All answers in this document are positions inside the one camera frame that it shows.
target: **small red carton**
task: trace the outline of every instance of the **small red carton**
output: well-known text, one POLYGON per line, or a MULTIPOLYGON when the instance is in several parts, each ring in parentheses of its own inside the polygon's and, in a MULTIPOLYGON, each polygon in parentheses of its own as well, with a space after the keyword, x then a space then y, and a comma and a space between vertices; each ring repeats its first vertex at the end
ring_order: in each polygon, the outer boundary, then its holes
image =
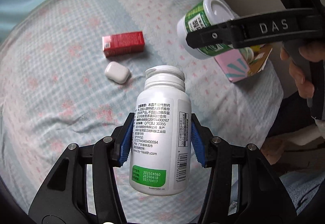
POLYGON ((142 32, 103 36, 103 51, 106 57, 143 52, 142 32))

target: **green label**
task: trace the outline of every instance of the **green label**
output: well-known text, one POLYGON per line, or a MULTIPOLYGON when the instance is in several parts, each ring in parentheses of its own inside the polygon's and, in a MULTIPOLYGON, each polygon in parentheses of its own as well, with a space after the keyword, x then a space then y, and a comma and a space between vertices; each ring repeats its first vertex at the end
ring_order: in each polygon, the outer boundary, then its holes
MULTIPOLYGON (((198 5, 196 5, 193 9, 191 9, 185 15, 185 27, 186 31, 194 32, 196 30, 211 26, 204 8, 203 1, 201 1, 198 5)), ((232 49, 230 46, 225 44, 216 44, 216 45, 208 45, 205 47, 199 48, 199 50, 208 55, 208 56, 216 56, 218 54, 224 53, 228 50, 232 49)))
POLYGON ((166 170, 133 166, 132 180, 145 186, 161 187, 166 182, 166 170))

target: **human hand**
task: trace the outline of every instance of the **human hand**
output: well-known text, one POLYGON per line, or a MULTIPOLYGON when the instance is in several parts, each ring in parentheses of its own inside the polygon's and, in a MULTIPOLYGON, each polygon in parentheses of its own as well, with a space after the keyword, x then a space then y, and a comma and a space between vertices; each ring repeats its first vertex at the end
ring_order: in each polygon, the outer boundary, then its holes
POLYGON ((261 153, 269 161, 270 165, 273 165, 281 158, 284 148, 285 142, 282 139, 268 137, 261 147, 261 153))
MULTIPOLYGON (((311 62, 325 60, 325 43, 313 41, 306 46, 299 47, 299 52, 304 58, 311 62)), ((280 58, 282 60, 289 59, 289 55, 283 47, 281 48, 280 58)), ((306 80, 306 76, 303 71, 292 61, 290 62, 289 66, 289 74, 295 80, 299 95, 305 99, 312 98, 315 91, 314 85, 309 80, 306 80)))

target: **colorful packaging box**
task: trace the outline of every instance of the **colorful packaging box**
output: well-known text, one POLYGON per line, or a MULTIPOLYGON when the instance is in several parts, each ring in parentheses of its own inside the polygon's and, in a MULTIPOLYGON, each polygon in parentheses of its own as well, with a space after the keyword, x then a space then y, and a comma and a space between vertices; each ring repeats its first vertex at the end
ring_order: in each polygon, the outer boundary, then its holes
POLYGON ((253 50, 256 52, 254 52, 254 59, 250 63, 247 63, 238 49, 228 50, 216 55, 214 59, 227 78, 234 83, 248 76, 255 75, 264 69, 266 61, 272 51, 272 46, 267 44, 260 49, 254 48, 253 50))

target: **bedsheet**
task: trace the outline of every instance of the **bedsheet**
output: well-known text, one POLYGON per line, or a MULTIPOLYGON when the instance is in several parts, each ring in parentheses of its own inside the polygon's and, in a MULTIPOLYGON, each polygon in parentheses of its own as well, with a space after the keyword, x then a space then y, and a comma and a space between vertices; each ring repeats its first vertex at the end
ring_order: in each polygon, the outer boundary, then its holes
MULTIPOLYGON (((199 1, 48 0, 15 27, 0 47, 0 175, 23 210, 68 144, 93 144, 124 123, 144 71, 156 65, 184 71, 192 111, 215 135, 262 145, 282 100, 280 82, 270 62, 232 84, 213 58, 190 56, 178 44, 176 24, 199 1), (144 53, 104 57, 102 36, 139 30, 144 53), (125 84, 104 76, 110 61, 129 67, 125 84)), ((199 214, 210 172, 194 152, 189 187, 170 197, 133 190, 128 167, 115 168, 128 222, 188 223, 199 214)), ((90 174, 87 188, 93 212, 90 174)))

